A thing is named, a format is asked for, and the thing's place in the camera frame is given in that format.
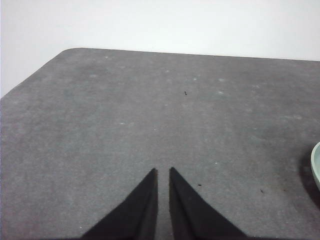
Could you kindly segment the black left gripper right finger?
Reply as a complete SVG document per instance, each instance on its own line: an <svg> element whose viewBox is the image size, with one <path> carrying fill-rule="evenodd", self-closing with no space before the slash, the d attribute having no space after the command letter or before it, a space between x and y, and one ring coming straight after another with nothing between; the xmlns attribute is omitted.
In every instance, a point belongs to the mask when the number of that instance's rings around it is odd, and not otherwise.
<svg viewBox="0 0 320 240"><path fill-rule="evenodd" d="M247 237L212 208L174 167L169 170L169 212L176 240L238 240Z"/></svg>

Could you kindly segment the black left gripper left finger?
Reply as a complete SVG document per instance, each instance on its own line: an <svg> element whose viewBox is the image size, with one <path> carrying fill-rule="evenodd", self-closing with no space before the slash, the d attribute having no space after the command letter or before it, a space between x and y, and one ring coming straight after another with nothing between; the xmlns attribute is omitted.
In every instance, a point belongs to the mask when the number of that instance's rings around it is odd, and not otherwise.
<svg viewBox="0 0 320 240"><path fill-rule="evenodd" d="M158 216L158 171L153 168L133 191L89 229L82 240L153 240Z"/></svg>

